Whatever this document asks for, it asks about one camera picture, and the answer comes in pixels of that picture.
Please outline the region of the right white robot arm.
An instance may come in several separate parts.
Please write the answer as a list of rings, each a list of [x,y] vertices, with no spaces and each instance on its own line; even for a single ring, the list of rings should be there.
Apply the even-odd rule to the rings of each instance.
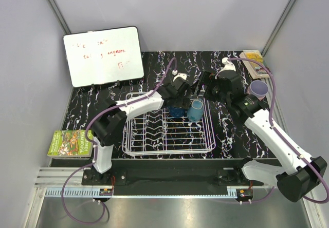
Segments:
[[[273,166],[246,160],[233,172],[237,184],[259,181],[278,188],[286,199],[297,202],[321,183],[327,162],[299,147],[272,119],[264,102],[244,92],[234,70],[219,74],[203,71],[196,92],[202,92],[206,100],[225,104],[230,114],[252,130],[280,162],[280,166]]]

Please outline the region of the dark blue ceramic mug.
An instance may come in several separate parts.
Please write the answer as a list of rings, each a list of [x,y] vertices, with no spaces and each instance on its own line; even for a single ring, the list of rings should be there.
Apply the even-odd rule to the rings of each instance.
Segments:
[[[186,110],[182,107],[169,107],[169,115],[173,118],[182,118],[186,113]]]

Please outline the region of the lavender plastic cup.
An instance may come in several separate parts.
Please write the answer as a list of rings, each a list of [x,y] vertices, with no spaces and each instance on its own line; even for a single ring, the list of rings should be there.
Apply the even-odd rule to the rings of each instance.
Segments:
[[[267,84],[260,80],[251,82],[249,89],[256,92],[257,94],[267,94],[269,90]]]

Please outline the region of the pink plastic cup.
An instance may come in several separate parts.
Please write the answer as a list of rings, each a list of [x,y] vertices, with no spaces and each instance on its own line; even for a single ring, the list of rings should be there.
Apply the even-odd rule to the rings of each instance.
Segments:
[[[263,100],[266,97],[266,94],[257,94],[256,92],[252,91],[251,89],[247,90],[247,93],[250,95],[254,95],[257,97],[260,101]]]

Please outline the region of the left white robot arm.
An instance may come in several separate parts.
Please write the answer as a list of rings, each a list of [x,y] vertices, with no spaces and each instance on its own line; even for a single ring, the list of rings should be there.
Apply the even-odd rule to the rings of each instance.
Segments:
[[[108,108],[96,115],[87,129],[93,134],[95,146],[93,179],[101,185],[111,179],[112,153],[114,146],[121,142],[126,122],[151,111],[157,111],[184,101],[190,85],[183,78],[166,83],[137,97],[110,101]]]

